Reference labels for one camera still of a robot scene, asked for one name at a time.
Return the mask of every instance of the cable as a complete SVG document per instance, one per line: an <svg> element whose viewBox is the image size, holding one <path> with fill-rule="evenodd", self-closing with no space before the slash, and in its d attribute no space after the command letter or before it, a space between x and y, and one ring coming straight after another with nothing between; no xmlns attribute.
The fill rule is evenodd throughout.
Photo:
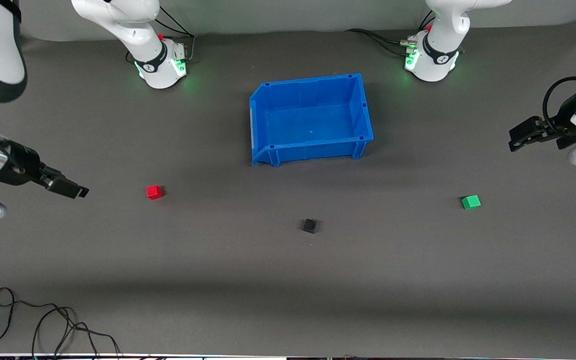
<svg viewBox="0 0 576 360"><path fill-rule="evenodd" d="M400 42L397 40L389 39L389 38L384 37L380 34L377 34L377 32L366 30L366 29L348 29L348 30L346 30L346 32L366 34L369 37L377 38L380 41L383 41L384 43L388 43L388 44L393 44L393 45L399 45L400 44Z"/></svg>
<svg viewBox="0 0 576 360"><path fill-rule="evenodd" d="M435 16L433 16L432 18L430 18L426 23L424 23L421 28L419 30L423 30L423 28L427 27L428 25L430 25L430 22L435 20Z"/></svg>
<svg viewBox="0 0 576 360"><path fill-rule="evenodd" d="M425 14L425 18L423 18L423 20L421 20L421 22L419 23L419 30L422 30L424 28L424 23L426 22L426 19L428 19L428 17L430 16L430 14L433 13L433 10L428 11L427 14Z"/></svg>
<svg viewBox="0 0 576 360"><path fill-rule="evenodd" d="M571 139L571 137L565 134L562 130L554 127L551 117L548 116L548 101L551 98L551 94L553 94L555 88L557 88L561 84L564 84L565 82L576 82L576 76L564 77L563 79L557 80L554 84L552 84L551 87L548 89L548 91L546 91L546 95L544 95L543 97L543 103L541 104L541 111L543 112L543 120L546 121L546 124L550 126L551 129L553 129L560 137L565 139Z"/></svg>
<svg viewBox="0 0 576 360"><path fill-rule="evenodd" d="M180 31L180 30L174 29L174 28L172 28L172 27L169 27L168 25L166 25L165 23L159 21L158 19L155 19L155 21L156 21L159 25L161 25L162 27L164 27L164 28L166 28L166 29L168 29L168 30L172 30L173 32L176 32L176 33L179 33L179 34L187 35L187 36L189 36L189 37L195 37L195 35L190 34L190 32Z"/></svg>
<svg viewBox="0 0 576 360"><path fill-rule="evenodd" d="M190 32L188 32L188 30L186 30L186 29L181 25L181 23L179 23L177 20L175 20L175 18L174 18L173 16L171 16L171 15L169 14L169 12L166 11L166 9L164 9L162 6L160 6L159 8L160 8L161 11L163 11L164 14L166 14L179 28L181 28L181 30L185 31L186 34L188 34L188 35L191 36L191 37L194 37L194 36L195 36L195 35L193 35L193 34L190 34Z"/></svg>
<svg viewBox="0 0 576 360"><path fill-rule="evenodd" d="M55 360L57 359L57 354L59 353L62 346L64 345L64 342L66 342L68 337L70 337L70 335L74 331L80 331L82 333L87 333L88 341L90 342L90 346L92 347L92 349L94 351L94 355L96 355L96 356L99 356L99 351L98 351L97 347L95 346L95 343L92 339L92 335L96 335L98 337L109 338L112 341L112 346L114 346L114 351L115 351L117 357L119 357L119 353L121 353L121 350L119 349L119 346L118 346L117 342L115 341L115 338L108 335L107 333L96 332L96 331L90 330L89 327L86 325L86 323L84 323L82 321L75 323L73 321L73 319L71 319L71 315L69 313L69 311L73 312L73 313L75 312L75 310L73 310L73 308L68 307L68 306L57 306L57 305L55 305L55 303L52 303L52 302L44 303L42 305L35 305L34 303L29 303L27 301L16 300L15 294L8 287L0 287L0 294L3 291L6 291L10 294L11 300L10 300L10 303L1 303L0 302L0 307L2 307L2 308L10 307L10 312L8 313L6 328L1 333L0 340L3 339L3 337L6 335L6 333L10 329L10 324L12 322L12 315L13 315L14 310L15 310L15 305L23 304L23 305L29 306L31 308L44 308L46 306L52 306L52 309L49 310L48 312L46 312L41 317L41 319L37 323L37 326L34 329L34 335L32 336L32 347L31 347L33 359L35 359L35 343L37 342L37 336L39 335L39 329L41 328L42 322L46 319L46 317L48 317L50 314L55 313L55 312L57 312L59 315L61 315L62 318L64 318L64 320L66 320L66 328L64 330L63 336L61 337L61 340L59 341L59 344L57 345L57 347L55 348L55 351L54 351L54 359Z"/></svg>
<svg viewBox="0 0 576 360"><path fill-rule="evenodd" d="M134 64L134 63L135 63L135 57L133 57L133 58L132 58L132 61L131 61L131 60L128 59L128 56L131 56L131 57L132 57L132 54L130 53L130 51L126 51L126 56L125 56L126 63L128 63L128 64Z"/></svg>
<svg viewBox="0 0 576 360"><path fill-rule="evenodd" d="M386 46L386 44L399 45L400 44L399 41L391 40L391 39L386 38L380 34L377 34L375 32L372 32L370 30L365 30L365 29L348 29L348 30L346 30L346 32L352 32L352 33L359 33L359 34L367 35L370 39L373 39L373 41L375 41L375 43L377 43L378 46L380 46L382 49L388 51L389 53L394 54L394 55L398 55L400 57L406 57L407 56L407 54L405 52L395 51L392 48Z"/></svg>
<svg viewBox="0 0 576 360"><path fill-rule="evenodd" d="M195 55L195 41L197 41L197 37L193 36L192 37L192 45L190 46L190 57L188 57L187 61L192 60L194 55Z"/></svg>

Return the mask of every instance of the gray table surface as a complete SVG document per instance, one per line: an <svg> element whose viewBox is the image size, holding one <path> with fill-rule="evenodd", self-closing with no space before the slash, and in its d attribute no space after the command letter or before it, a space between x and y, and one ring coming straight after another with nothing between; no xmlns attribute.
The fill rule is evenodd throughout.
<svg viewBox="0 0 576 360"><path fill-rule="evenodd" d="M0 287L72 306L126 353L576 358L576 167L554 143L507 145L576 75L576 23L463 46L424 83L359 34L202 36L189 76L155 90L118 41L26 43L0 132L91 191L0 185ZM372 117L361 160L250 165L260 83L344 73ZM462 210L470 194L483 206ZM0 352L30 351L42 313L19 307ZM50 352L62 324L45 326Z"/></svg>

